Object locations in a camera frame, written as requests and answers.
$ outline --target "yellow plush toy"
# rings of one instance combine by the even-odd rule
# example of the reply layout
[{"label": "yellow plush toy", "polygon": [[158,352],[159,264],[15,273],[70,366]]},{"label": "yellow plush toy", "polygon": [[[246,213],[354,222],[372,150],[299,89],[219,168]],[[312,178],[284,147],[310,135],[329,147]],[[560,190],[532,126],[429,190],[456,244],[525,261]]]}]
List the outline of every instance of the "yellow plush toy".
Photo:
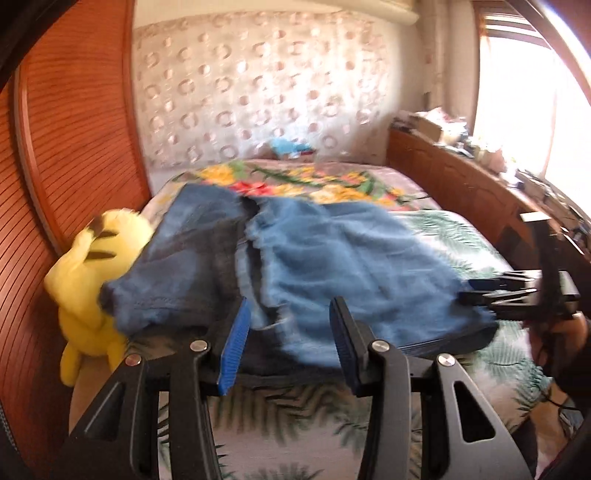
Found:
[{"label": "yellow plush toy", "polygon": [[82,230],[45,277],[45,288],[59,305],[60,328],[67,340],[61,356],[61,381],[73,387],[83,355],[109,359],[111,371],[121,362],[126,338],[113,317],[101,311],[102,284],[129,270],[152,237],[150,223],[131,210],[109,210]]}]

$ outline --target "blue gripper pad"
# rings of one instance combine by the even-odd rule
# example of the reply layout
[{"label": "blue gripper pad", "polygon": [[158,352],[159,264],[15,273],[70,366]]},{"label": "blue gripper pad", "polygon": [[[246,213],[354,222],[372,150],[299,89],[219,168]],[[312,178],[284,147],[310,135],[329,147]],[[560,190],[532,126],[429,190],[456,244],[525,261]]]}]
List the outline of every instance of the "blue gripper pad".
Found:
[{"label": "blue gripper pad", "polygon": [[220,357],[220,375],[217,379],[217,391],[225,395],[236,381],[242,352],[246,344],[248,330],[251,327],[251,308],[247,299],[242,299],[236,318],[226,340]]},{"label": "blue gripper pad", "polygon": [[354,338],[351,337],[351,333],[356,333],[355,321],[349,313],[345,301],[340,297],[330,302],[329,319],[345,382],[356,395],[361,389],[361,382],[358,375],[358,352],[356,352]]}]

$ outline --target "wardrobe door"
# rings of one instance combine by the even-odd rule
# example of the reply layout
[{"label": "wardrobe door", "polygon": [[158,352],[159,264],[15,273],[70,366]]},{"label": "wardrobe door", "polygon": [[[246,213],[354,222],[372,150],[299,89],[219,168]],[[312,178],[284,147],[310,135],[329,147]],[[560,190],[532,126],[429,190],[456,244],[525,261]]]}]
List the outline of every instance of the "wardrobe door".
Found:
[{"label": "wardrobe door", "polygon": [[21,159],[58,252],[104,210],[150,198],[131,96],[133,0],[79,0],[18,71]]},{"label": "wardrobe door", "polygon": [[0,92],[0,402],[22,458],[46,478],[67,436],[70,390],[60,382],[57,308],[43,289],[57,257],[22,180],[11,90]]}]

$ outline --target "bed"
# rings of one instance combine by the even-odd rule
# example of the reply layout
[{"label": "bed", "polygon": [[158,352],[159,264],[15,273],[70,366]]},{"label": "bed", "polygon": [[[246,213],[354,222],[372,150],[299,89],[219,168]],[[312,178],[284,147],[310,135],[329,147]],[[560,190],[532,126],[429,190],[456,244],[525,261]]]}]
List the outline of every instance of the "bed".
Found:
[{"label": "bed", "polygon": [[[489,277],[510,269],[465,219],[439,209],[414,182],[385,167],[337,162],[303,164],[272,160],[233,161],[185,171],[154,196],[142,214],[156,226],[186,183],[210,183],[251,196],[298,196],[319,203],[364,200],[401,219],[463,278]],[[174,352],[170,338],[131,342],[129,353],[155,358]],[[510,431],[529,415],[548,389],[530,357],[525,332],[501,322],[493,342],[460,358]],[[86,359],[74,388],[70,428],[108,377],[103,359]],[[212,398],[210,415],[220,466],[230,479],[353,479],[369,418],[370,402],[339,383],[246,388]],[[161,478],[170,478],[167,395],[160,398],[158,431]],[[420,409],[413,402],[410,478],[420,476]]]}]

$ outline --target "wall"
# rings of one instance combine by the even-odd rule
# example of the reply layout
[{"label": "wall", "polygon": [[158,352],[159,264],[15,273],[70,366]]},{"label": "wall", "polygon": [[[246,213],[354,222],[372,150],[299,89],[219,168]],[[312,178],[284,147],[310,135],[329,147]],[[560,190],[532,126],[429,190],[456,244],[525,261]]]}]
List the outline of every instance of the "wall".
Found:
[{"label": "wall", "polygon": [[479,74],[479,43],[470,0],[450,0],[446,110],[472,124]]},{"label": "wall", "polygon": [[[155,3],[140,2],[136,24],[154,18]],[[394,113],[421,106],[422,59],[415,26],[350,12],[194,15],[136,28],[144,158],[153,170],[261,157],[282,136],[324,156],[380,163]]]}]

